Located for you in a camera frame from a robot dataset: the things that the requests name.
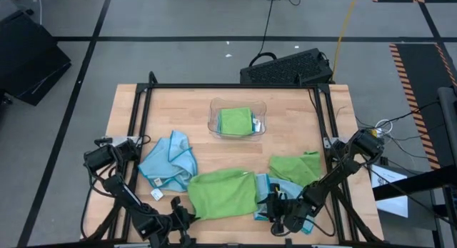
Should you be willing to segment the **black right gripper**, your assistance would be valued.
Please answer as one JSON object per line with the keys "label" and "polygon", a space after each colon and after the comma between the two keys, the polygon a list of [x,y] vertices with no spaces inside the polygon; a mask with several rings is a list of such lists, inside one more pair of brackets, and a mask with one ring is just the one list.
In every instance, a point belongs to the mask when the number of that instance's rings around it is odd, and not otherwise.
{"label": "black right gripper", "polygon": [[300,205],[295,199],[289,199],[286,194],[280,193],[279,184],[270,184],[270,192],[267,198],[257,205],[257,213],[266,215],[272,223],[271,233],[275,237],[285,237],[290,233],[301,231],[306,217],[300,216]]}

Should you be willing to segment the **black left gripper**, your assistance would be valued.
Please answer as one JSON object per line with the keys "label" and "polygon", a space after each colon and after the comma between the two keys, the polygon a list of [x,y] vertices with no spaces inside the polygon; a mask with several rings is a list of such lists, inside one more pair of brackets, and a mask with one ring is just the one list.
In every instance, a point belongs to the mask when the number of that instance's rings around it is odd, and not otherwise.
{"label": "black left gripper", "polygon": [[172,213],[168,215],[169,229],[166,232],[166,237],[163,240],[162,247],[170,247],[169,234],[173,231],[178,231],[180,234],[179,244],[181,248],[192,248],[196,245],[196,239],[191,238],[188,230],[196,219],[196,215],[189,213],[188,209],[181,206],[180,197],[174,197],[171,200]]}

